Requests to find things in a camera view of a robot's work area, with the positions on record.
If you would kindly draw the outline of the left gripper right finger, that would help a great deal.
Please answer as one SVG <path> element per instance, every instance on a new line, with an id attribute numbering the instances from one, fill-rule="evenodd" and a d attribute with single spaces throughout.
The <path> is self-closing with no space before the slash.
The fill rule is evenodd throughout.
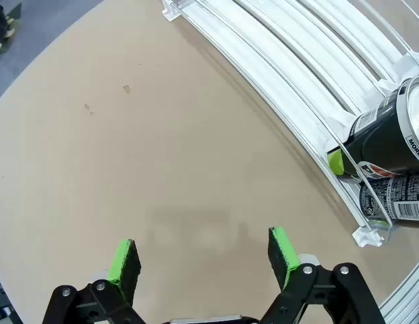
<path id="1" fill-rule="evenodd" d="M 282 227 L 269 228 L 268 257 L 281 292 L 261 323 L 299 323 L 310 305 L 323 306 L 333 323 L 385 322 L 355 264 L 302 263 Z"/>

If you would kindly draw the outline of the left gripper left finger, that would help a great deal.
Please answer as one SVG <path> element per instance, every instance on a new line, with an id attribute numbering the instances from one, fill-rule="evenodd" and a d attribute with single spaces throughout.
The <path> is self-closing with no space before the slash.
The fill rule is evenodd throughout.
<path id="1" fill-rule="evenodd" d="M 53 290 L 43 323 L 143 323 L 132 307 L 140 271 L 135 241 L 122 240 L 105 279 L 81 290 L 70 285 Z"/>

